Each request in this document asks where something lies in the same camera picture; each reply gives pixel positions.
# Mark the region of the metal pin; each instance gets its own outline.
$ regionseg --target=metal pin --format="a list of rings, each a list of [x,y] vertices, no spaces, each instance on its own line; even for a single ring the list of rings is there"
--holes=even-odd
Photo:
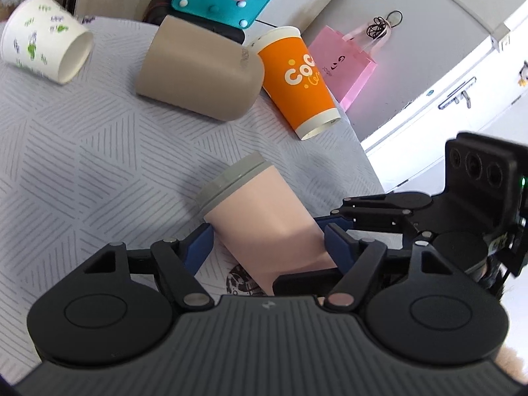
[[[470,109],[471,108],[471,98],[469,97],[469,94],[467,93],[467,91],[462,91],[462,96],[466,99],[467,108]]]
[[[354,303],[354,297],[349,293],[332,293],[327,299],[336,307],[349,307]]]
[[[190,307],[203,307],[209,303],[209,300],[209,296],[205,293],[189,293],[183,298],[184,303]]]

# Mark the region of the white paper cup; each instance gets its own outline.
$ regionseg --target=white paper cup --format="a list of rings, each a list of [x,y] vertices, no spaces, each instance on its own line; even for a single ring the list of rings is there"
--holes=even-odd
[[[93,47],[93,34],[54,0],[25,0],[12,13],[0,57],[54,82],[68,83]]]

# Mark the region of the white wall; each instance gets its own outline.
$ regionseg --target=white wall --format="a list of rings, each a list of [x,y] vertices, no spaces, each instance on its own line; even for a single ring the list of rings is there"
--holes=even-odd
[[[528,94],[504,111],[482,134],[528,145]],[[396,191],[418,190],[436,194],[444,190],[445,164],[441,160]],[[525,359],[528,373],[528,268],[517,279],[510,278],[502,303],[510,316],[510,332],[506,345],[516,349]]]

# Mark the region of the gray tumbler lid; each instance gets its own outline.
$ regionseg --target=gray tumbler lid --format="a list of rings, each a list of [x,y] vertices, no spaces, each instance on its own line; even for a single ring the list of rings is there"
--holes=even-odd
[[[212,182],[205,185],[196,196],[196,202],[202,213],[207,214],[229,195],[269,167],[271,163],[258,152],[253,152],[235,162]]]

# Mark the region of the beige tumbler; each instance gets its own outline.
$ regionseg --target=beige tumbler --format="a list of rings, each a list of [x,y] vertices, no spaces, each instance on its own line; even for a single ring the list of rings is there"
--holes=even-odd
[[[335,267],[323,231],[257,152],[205,186],[196,201],[205,221],[268,295],[280,275]]]
[[[229,121],[255,103],[264,80],[260,57],[205,28],[167,16],[136,80],[136,92]]]

